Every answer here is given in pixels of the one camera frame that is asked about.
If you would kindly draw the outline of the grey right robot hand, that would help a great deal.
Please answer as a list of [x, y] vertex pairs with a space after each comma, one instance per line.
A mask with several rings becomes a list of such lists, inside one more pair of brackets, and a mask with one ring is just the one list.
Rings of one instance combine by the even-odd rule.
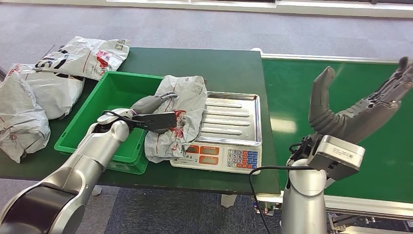
[[334, 69], [328, 66], [313, 81], [308, 121], [318, 134], [353, 144], [385, 125], [413, 88], [413, 65], [408, 57], [402, 57], [398, 68], [377, 90], [349, 108], [334, 113], [329, 107], [329, 87], [334, 76]]

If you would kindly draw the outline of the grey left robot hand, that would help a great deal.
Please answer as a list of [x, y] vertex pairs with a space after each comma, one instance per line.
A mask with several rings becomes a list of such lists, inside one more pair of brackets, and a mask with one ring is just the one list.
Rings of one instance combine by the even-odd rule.
[[135, 102], [131, 109], [136, 114], [152, 114], [166, 100], [177, 98], [178, 95], [172, 91], [156, 94], [154, 96], [146, 96]]

